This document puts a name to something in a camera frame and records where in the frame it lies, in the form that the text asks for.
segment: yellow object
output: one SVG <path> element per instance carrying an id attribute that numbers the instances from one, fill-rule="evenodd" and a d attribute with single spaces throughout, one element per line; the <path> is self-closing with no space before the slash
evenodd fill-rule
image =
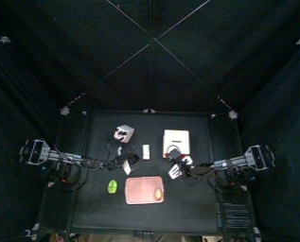
<path id="1" fill-rule="evenodd" d="M 157 189 L 154 190 L 154 198 L 155 198 L 157 200 L 161 200 L 161 199 L 162 199 L 162 196 L 163 196 L 163 194 L 162 194 L 162 190 L 161 190 L 159 188 L 157 188 Z"/>

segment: white box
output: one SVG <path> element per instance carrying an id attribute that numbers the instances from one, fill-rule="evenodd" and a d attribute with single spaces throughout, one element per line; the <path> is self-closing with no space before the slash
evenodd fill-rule
<path id="1" fill-rule="evenodd" d="M 143 145 L 143 160 L 150 159 L 150 145 Z"/>
<path id="2" fill-rule="evenodd" d="M 132 133 L 134 133 L 134 128 L 131 128 L 127 125 L 122 125 L 115 129 L 114 138 L 119 140 L 122 143 L 127 143 Z"/>
<path id="3" fill-rule="evenodd" d="M 173 149 L 179 149 L 182 156 L 190 154 L 189 132 L 186 130 L 165 130 L 163 158 Z"/>

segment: green object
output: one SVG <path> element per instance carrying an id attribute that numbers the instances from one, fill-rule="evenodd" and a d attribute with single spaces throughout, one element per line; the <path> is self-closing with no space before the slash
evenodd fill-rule
<path id="1" fill-rule="evenodd" d="M 107 185 L 107 193 L 115 194 L 116 188 L 118 188 L 116 182 L 114 180 L 111 180 L 108 185 Z"/>

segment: small white object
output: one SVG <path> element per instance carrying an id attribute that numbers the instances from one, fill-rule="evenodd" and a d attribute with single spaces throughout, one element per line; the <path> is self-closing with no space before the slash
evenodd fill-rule
<path id="1" fill-rule="evenodd" d="M 31 237 L 31 231 L 29 230 L 24 230 L 24 232 L 27 233 L 25 237 Z"/>
<path id="2" fill-rule="evenodd" d="M 132 133 L 134 133 L 134 128 L 131 128 L 127 125 L 122 125 L 115 129 L 114 138 L 119 140 L 122 143 L 127 143 Z"/>
<path id="3" fill-rule="evenodd" d="M 122 147 L 118 147 L 116 149 L 116 154 L 120 156 L 122 155 Z"/>
<path id="4" fill-rule="evenodd" d="M 63 107 L 59 111 L 60 111 L 60 114 L 64 116 L 70 113 L 70 109 L 67 107 Z"/>
<path id="5" fill-rule="evenodd" d="M 39 223 L 36 223 L 32 227 L 32 231 L 37 231 L 39 230 Z"/>
<path id="6" fill-rule="evenodd" d="M 230 117 L 230 119 L 235 119 L 238 117 L 238 113 L 234 110 L 231 110 L 229 112 L 229 117 Z"/>
<path id="7" fill-rule="evenodd" d="M 222 240 L 222 236 L 202 236 L 202 240 L 207 242 L 217 242 Z"/>
<path id="8" fill-rule="evenodd" d="M 124 161 L 124 163 L 123 163 L 123 170 L 124 170 L 126 174 L 128 175 L 131 172 L 131 169 L 130 169 L 130 165 L 128 165 L 127 161 Z"/>
<path id="9" fill-rule="evenodd" d="M 241 189 L 243 192 L 246 192 L 246 186 L 245 185 L 241 185 Z"/>
<path id="10" fill-rule="evenodd" d="M 256 236 L 256 242 L 261 242 L 262 241 L 262 237 L 261 237 L 261 232 L 260 232 L 258 228 L 254 227 L 253 231 L 254 231 L 254 234 L 257 235 Z"/>
<path id="11" fill-rule="evenodd" d="M 4 43 L 11 43 L 12 41 L 7 36 L 3 36 L 0 39 L 0 42 L 4 44 Z"/>
<path id="12" fill-rule="evenodd" d="M 54 184 L 55 184 L 55 183 L 54 183 L 52 181 L 48 181 L 47 187 L 52 187 Z"/>
<path id="13" fill-rule="evenodd" d="M 186 164 L 191 164 L 193 163 L 191 157 L 189 155 L 185 156 L 185 158 L 182 159 L 182 162 L 186 162 Z"/>
<path id="14" fill-rule="evenodd" d="M 36 240 L 36 233 L 31 235 L 31 239 L 32 239 L 32 241 Z"/>
<path id="15" fill-rule="evenodd" d="M 190 154 L 189 132 L 186 130 L 165 130 L 163 158 L 169 157 L 169 152 L 175 147 L 182 155 Z"/>
<path id="16" fill-rule="evenodd" d="M 171 179 L 175 179 L 178 176 L 182 175 L 182 171 L 179 170 L 177 164 L 173 166 L 171 170 L 169 171 L 169 175 Z"/>
<path id="17" fill-rule="evenodd" d="M 143 113 L 155 113 L 155 110 L 153 110 L 153 109 L 145 109 L 143 110 Z"/>
<path id="18" fill-rule="evenodd" d="M 150 145 L 143 145 L 143 160 L 150 159 Z"/>

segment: black fabric wall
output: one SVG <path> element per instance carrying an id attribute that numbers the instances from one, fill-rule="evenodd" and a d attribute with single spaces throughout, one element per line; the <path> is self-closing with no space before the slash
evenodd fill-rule
<path id="1" fill-rule="evenodd" d="M 300 0 L 0 0 L 0 29 L 60 107 L 238 111 L 294 53 Z"/>
<path id="2" fill-rule="evenodd" d="M 17 153 L 25 139 L 54 142 L 59 114 L 13 53 L 0 44 L 0 238 L 23 241 L 15 237 L 35 225 L 42 181 Z"/>
<path id="3" fill-rule="evenodd" d="M 242 110 L 241 121 L 242 145 L 262 143 L 276 150 L 276 168 L 260 173 L 254 189 L 258 224 L 270 241 L 300 241 L 300 49 Z"/>

